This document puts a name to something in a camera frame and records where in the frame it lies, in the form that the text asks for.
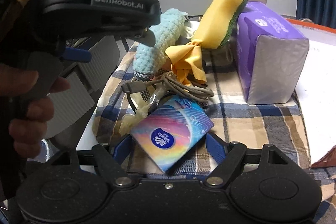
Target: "yellow rag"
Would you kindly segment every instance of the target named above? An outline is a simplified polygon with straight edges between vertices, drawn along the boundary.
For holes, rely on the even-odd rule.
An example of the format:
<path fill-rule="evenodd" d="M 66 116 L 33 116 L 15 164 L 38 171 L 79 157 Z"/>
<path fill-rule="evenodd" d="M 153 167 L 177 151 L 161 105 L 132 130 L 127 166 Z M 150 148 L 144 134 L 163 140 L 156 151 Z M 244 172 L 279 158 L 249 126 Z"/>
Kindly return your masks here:
<path fill-rule="evenodd" d="M 172 72 L 177 75 L 177 80 L 190 85 L 187 79 L 189 73 L 194 75 L 200 84 L 204 84 L 207 79 L 202 68 L 201 41 L 191 41 L 186 45 L 171 46 L 166 49 L 166 55 L 171 61 Z"/>
<path fill-rule="evenodd" d="M 187 76 L 191 73 L 199 83 L 206 83 L 201 47 L 216 49 L 220 46 L 227 33 L 231 34 L 234 15 L 243 2 L 244 0 L 213 0 L 191 42 L 171 46 L 166 50 L 166 55 L 172 63 L 172 72 L 177 75 L 179 82 L 190 85 Z"/>

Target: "human hand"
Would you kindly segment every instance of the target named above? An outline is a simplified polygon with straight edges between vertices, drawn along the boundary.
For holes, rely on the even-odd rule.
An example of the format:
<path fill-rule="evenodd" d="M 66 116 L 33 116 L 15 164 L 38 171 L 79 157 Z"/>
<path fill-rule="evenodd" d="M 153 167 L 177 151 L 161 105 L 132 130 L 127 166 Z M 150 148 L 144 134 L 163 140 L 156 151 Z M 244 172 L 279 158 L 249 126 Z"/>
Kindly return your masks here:
<path fill-rule="evenodd" d="M 38 79 L 37 71 L 20 70 L 0 64 L 0 96 L 15 97 L 27 93 Z M 59 77 L 50 93 L 68 90 L 70 84 Z M 40 142 L 47 132 L 47 121 L 54 116 L 54 105 L 49 97 L 31 102 L 27 119 L 13 119 L 9 134 L 14 139 L 14 149 L 24 158 L 34 158 L 40 153 Z"/>

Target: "plaid blanket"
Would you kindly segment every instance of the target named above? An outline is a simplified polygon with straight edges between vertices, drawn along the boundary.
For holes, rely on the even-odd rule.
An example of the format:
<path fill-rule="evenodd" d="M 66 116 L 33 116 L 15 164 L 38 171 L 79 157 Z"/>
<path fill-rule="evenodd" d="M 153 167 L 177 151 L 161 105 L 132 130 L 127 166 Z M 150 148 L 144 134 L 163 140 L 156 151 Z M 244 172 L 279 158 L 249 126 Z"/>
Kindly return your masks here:
<path fill-rule="evenodd" d="M 134 45 L 110 77 L 91 118 L 92 133 L 98 142 L 119 138 L 122 117 L 133 113 L 121 85 L 133 79 Z M 214 122 L 212 129 L 226 142 L 239 141 L 248 148 L 262 148 L 272 143 L 312 176 L 321 186 L 323 202 L 314 219 L 315 223 L 336 223 L 336 167 L 309 169 L 309 147 L 305 127 L 295 97 L 286 104 L 248 105 L 243 97 L 234 65 L 227 63 L 221 50 L 204 51 L 208 87 L 215 97 L 209 102 L 207 115 Z M 125 160 L 128 172 L 147 174 L 150 178 L 166 178 L 159 168 L 136 146 Z M 169 177 L 192 178 L 207 176 L 216 167 L 205 144 L 198 143 L 179 163 Z"/>

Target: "tissue package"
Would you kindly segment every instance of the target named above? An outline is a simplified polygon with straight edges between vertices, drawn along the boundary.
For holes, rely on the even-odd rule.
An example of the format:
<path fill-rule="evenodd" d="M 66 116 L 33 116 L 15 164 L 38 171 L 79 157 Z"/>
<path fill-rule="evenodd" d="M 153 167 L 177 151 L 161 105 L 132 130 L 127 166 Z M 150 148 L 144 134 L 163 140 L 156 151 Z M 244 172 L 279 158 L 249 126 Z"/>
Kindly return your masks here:
<path fill-rule="evenodd" d="M 238 18 L 236 63 L 248 104 L 289 101 L 299 80 L 309 40 L 260 2 L 249 2 Z"/>
<path fill-rule="evenodd" d="M 213 126 L 196 102 L 175 95 L 132 128 L 130 134 L 166 172 Z"/>

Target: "crocheted plush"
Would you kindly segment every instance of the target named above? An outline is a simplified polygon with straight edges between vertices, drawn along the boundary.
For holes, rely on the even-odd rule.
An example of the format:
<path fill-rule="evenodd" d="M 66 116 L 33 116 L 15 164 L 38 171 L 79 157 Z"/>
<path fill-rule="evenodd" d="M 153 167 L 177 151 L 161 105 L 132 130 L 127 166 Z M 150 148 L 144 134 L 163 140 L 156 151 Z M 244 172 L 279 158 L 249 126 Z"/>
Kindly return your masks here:
<path fill-rule="evenodd" d="M 158 72 L 166 62 L 166 49 L 174 46 L 179 39 L 187 15 L 177 9 L 169 9 L 161 15 L 159 25 L 149 28 L 154 33 L 156 42 L 154 47 L 139 44 L 133 62 L 135 72 L 141 75 L 153 75 Z"/>

